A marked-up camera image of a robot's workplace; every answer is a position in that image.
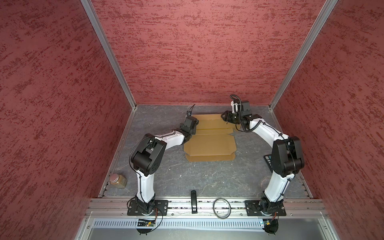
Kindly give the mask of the brown cardboard box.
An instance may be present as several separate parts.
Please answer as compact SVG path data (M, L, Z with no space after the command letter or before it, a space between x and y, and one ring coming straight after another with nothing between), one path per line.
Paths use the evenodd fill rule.
M220 114L194 115L199 120L196 134L184 144L189 162L233 161L237 145L234 124L225 122Z

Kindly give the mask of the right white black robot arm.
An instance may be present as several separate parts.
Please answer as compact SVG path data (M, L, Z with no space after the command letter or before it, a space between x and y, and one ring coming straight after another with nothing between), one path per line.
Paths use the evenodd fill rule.
M305 166L301 140L278 131L259 115L242 116L240 113L225 111L221 118L227 123L240 125L245 133L257 134L272 147L272 176L258 210L265 216L277 213L283 207L288 186Z

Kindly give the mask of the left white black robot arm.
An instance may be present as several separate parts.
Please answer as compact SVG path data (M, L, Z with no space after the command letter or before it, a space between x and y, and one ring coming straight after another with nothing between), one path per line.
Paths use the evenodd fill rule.
M196 134L199 120L187 116L179 128L163 135L146 134L130 153L130 167L137 175L135 202L139 211L150 215L155 209L154 174L166 150L187 143Z

